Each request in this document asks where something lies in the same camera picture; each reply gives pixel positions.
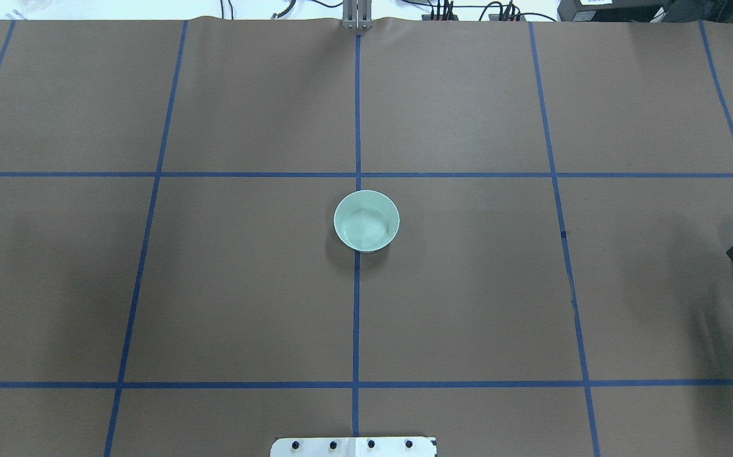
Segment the pale green bowl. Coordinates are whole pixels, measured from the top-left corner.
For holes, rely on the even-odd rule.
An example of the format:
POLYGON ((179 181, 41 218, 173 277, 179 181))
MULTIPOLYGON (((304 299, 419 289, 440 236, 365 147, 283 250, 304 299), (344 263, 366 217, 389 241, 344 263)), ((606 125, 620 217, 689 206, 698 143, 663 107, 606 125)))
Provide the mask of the pale green bowl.
POLYGON ((360 253, 380 251, 399 231, 400 214, 395 203, 375 190, 358 190, 344 197, 333 213, 335 234, 360 253))

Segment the black equipment box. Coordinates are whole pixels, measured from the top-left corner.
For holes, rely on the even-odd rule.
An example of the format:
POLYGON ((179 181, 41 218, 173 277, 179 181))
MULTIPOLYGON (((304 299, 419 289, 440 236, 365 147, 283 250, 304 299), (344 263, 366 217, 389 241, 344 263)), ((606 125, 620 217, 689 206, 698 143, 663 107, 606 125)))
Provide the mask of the black equipment box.
POLYGON ((560 1, 563 22, 733 23, 733 1, 560 1))

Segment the aluminium frame post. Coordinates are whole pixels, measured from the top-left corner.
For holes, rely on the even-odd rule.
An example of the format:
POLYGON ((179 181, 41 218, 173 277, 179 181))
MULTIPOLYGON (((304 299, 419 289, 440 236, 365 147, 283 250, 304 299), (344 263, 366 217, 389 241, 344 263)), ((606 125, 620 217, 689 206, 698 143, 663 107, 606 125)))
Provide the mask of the aluminium frame post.
POLYGON ((371 0, 344 0, 342 1, 342 27, 345 30, 364 31, 372 29, 371 0))

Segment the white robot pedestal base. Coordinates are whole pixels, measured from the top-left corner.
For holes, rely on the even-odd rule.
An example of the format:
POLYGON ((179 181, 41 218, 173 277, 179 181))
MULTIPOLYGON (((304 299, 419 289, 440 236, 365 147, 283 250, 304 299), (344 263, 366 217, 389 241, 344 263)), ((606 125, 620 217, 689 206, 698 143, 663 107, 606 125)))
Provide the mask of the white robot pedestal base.
POLYGON ((277 439, 270 456, 437 456, 434 437, 288 437, 277 439))

